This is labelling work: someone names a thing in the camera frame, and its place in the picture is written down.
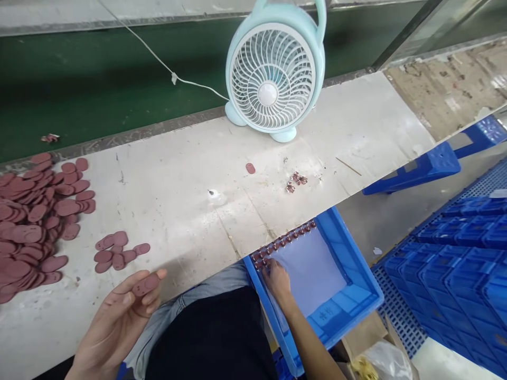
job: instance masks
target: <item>workbench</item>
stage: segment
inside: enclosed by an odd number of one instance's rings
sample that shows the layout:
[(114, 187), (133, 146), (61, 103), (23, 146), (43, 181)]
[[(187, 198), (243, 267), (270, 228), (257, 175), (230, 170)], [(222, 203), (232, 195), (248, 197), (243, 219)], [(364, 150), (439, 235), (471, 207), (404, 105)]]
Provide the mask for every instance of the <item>workbench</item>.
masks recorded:
[[(377, 72), (323, 89), (288, 144), (219, 117), (85, 155), (97, 210), (80, 217), (75, 240), (58, 243), (69, 256), (62, 281), (0, 306), (0, 379), (29, 380), (72, 356), (103, 298), (128, 275), (166, 268), (162, 299), (173, 298), (429, 151), (443, 140), (434, 136), (460, 131), (429, 131), (399, 95), (404, 83), (396, 91), (390, 79)], [(294, 171), (308, 183), (291, 194)], [(210, 204), (211, 188), (224, 205)], [(150, 252), (96, 274), (95, 243), (119, 230)]]

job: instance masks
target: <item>fan base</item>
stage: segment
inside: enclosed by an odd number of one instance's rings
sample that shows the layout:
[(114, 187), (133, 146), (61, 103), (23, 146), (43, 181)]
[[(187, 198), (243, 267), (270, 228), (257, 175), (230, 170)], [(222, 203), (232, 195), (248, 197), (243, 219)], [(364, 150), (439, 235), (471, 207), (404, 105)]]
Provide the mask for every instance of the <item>fan base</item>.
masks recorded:
[(226, 104), (226, 115), (229, 120), (238, 127), (244, 127), (246, 125), (245, 121), (238, 115), (230, 101)]
[(279, 143), (288, 143), (291, 141), (294, 137), (296, 137), (296, 127), (290, 127), (284, 130), (283, 132), (273, 133), (270, 134), (272, 139), (274, 141), (277, 141)]

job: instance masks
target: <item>green wall panel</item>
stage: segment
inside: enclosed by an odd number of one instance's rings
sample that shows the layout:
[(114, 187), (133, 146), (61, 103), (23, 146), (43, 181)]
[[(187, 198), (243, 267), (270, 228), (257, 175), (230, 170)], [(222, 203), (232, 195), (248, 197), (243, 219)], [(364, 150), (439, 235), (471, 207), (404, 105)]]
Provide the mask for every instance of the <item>green wall panel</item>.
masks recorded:
[[(424, 1), (328, 13), (326, 77), (370, 66)], [(227, 95), (225, 60), (241, 18), (136, 27), (181, 78)], [(171, 83), (126, 29), (0, 39), (0, 162), (221, 106), (209, 90)], [(47, 145), (40, 137), (60, 135)]]

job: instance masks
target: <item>black shirt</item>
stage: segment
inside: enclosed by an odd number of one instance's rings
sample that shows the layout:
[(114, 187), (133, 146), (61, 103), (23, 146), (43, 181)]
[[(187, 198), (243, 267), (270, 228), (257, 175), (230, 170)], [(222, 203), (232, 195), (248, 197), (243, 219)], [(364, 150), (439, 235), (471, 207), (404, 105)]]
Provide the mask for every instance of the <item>black shirt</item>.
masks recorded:
[(146, 380), (204, 378), (278, 379), (253, 288), (190, 304), (153, 347)]

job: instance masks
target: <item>fan grille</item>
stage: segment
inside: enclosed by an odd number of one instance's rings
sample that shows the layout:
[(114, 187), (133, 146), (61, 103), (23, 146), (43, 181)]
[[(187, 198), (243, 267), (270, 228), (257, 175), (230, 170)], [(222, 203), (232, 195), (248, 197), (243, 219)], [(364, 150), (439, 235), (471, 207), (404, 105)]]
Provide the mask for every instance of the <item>fan grille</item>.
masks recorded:
[(270, 131), (290, 126), (308, 108), (314, 88), (313, 56), (294, 29), (261, 25), (238, 44), (231, 97), (249, 124)]

